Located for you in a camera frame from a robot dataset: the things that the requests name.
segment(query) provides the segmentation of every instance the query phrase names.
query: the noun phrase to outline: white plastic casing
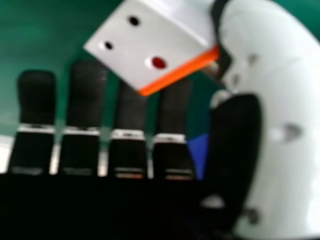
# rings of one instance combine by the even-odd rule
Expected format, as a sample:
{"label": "white plastic casing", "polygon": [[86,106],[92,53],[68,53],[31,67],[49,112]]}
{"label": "white plastic casing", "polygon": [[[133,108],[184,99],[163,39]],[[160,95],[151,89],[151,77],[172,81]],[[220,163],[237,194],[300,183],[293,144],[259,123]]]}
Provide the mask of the white plastic casing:
{"label": "white plastic casing", "polygon": [[[125,0],[84,48],[139,91],[216,45],[213,1]],[[130,17],[139,25],[130,24]],[[154,57],[167,67],[153,67]]]}
{"label": "white plastic casing", "polygon": [[[293,16],[269,0],[231,0],[221,18],[221,42],[232,65],[223,82],[254,94],[262,137],[245,209],[235,233],[243,239],[320,237],[320,45]],[[286,139],[293,126],[296,134]]]}

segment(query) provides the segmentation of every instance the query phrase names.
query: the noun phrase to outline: red hole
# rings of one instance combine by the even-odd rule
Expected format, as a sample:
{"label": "red hole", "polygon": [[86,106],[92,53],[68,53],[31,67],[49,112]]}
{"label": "red hole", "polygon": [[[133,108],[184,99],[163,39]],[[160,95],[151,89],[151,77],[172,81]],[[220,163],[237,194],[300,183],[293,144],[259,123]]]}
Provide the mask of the red hole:
{"label": "red hole", "polygon": [[165,69],[167,67],[165,60],[158,56],[152,59],[152,65],[157,69]]}

